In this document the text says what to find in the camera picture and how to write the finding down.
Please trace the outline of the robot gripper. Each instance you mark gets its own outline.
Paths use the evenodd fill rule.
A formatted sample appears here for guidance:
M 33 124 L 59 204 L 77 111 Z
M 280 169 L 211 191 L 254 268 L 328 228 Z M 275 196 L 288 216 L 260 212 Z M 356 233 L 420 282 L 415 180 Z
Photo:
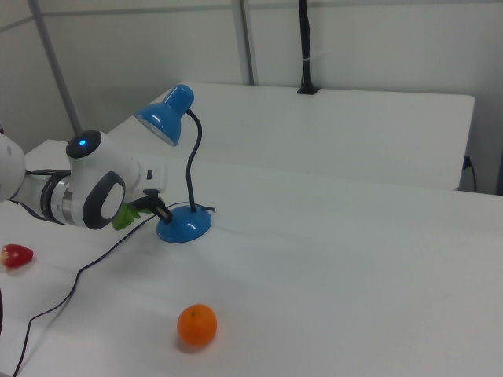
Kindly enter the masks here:
M 129 205 L 138 213 L 155 214 L 164 224 L 169 224 L 173 218 L 165 202 L 159 198 L 167 187 L 168 166 L 154 156 L 134 156 L 136 168 L 131 186 L 131 196 L 140 197 Z

